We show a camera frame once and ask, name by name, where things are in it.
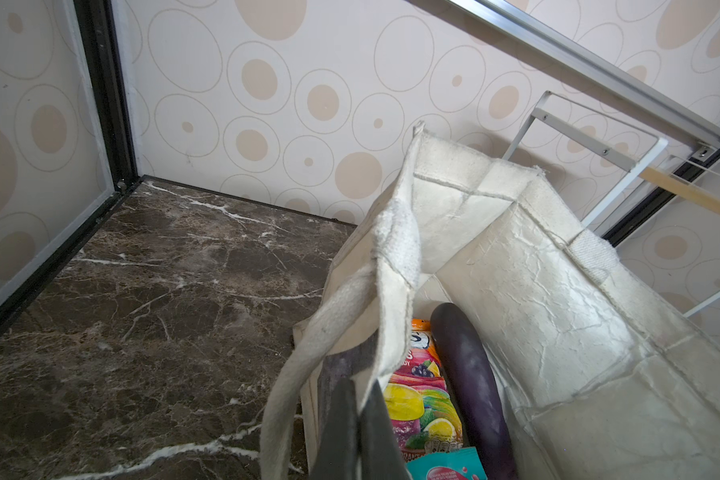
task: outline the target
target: eggplant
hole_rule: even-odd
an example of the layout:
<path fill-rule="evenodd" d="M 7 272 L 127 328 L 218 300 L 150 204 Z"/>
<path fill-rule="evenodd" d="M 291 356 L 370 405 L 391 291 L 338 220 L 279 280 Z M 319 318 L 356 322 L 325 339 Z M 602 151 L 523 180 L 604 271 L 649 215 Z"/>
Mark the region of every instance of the eggplant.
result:
<path fill-rule="evenodd" d="M 485 475 L 497 480 L 518 478 L 496 379 L 480 335 L 453 303 L 434 309 L 430 327 L 451 398 L 458 404 L 464 431 L 478 451 Z"/>

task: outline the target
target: black metal frame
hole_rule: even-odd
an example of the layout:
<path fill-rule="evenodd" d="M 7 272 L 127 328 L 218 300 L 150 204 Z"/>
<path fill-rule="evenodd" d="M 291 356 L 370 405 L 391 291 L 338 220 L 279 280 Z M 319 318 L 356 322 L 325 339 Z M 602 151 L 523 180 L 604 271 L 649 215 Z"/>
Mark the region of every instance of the black metal frame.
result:
<path fill-rule="evenodd" d="M 0 305 L 0 335 L 138 186 L 110 0 L 74 0 L 115 192 Z"/>
<path fill-rule="evenodd" d="M 713 153 L 704 161 L 696 161 L 693 158 L 689 161 L 694 161 L 704 168 L 710 168 L 718 160 L 720 160 L 720 149 L 718 149 L 715 153 Z M 702 170 L 701 168 L 697 168 L 689 164 L 688 162 L 685 162 L 684 164 L 679 166 L 673 173 L 677 177 L 680 177 L 689 182 L 693 182 L 702 174 L 703 171 L 704 170 Z M 616 225 L 612 226 L 610 230 L 608 230 L 606 234 L 603 235 L 603 238 L 605 240 L 608 240 L 611 245 L 617 246 L 618 244 L 626 240 L 629 235 L 632 235 L 635 230 L 640 228 L 642 224 L 647 222 L 648 219 L 658 213 L 659 210 L 661 210 L 665 205 L 667 205 L 674 197 L 674 194 L 664 190 L 663 188 L 656 187 L 636 206 L 634 206 L 634 208 L 630 210 L 629 213 L 624 215 L 624 217 L 619 220 Z"/>

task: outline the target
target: colorful candy package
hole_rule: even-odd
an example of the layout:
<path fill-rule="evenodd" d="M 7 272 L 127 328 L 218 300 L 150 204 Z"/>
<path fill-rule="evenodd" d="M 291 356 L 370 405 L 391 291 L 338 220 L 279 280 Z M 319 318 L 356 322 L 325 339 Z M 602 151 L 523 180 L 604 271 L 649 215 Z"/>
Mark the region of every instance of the colorful candy package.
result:
<path fill-rule="evenodd" d="M 461 420 L 451 402 L 434 350 L 429 321 L 413 319 L 411 350 L 384 389 L 392 430 L 406 462 L 463 445 Z"/>
<path fill-rule="evenodd" d="M 486 480 L 474 447 L 458 452 L 433 453 L 405 464 L 413 480 Z"/>

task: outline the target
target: white canvas bag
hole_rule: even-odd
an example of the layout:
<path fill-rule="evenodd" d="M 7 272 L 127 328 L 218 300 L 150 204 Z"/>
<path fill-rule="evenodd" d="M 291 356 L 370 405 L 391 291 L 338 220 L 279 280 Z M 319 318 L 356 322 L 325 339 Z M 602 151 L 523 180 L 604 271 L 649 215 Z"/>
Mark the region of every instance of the white canvas bag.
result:
<path fill-rule="evenodd" d="M 521 478 L 720 478 L 720 349 L 584 229 L 543 172 L 421 124 L 295 331 L 264 412 L 262 478 L 286 477 L 299 389 L 314 459 L 326 354 L 378 331 L 354 375 L 362 409 L 402 363 L 411 318 L 445 301 L 480 334 Z"/>

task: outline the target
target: marble countertop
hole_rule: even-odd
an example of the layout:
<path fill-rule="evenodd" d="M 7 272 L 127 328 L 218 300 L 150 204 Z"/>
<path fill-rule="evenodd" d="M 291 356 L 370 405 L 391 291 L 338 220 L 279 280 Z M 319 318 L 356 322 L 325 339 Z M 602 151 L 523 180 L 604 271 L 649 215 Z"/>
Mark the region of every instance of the marble countertop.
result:
<path fill-rule="evenodd" d="M 0 480 L 258 478 L 292 326 L 353 228 L 146 180 L 0 338 Z"/>

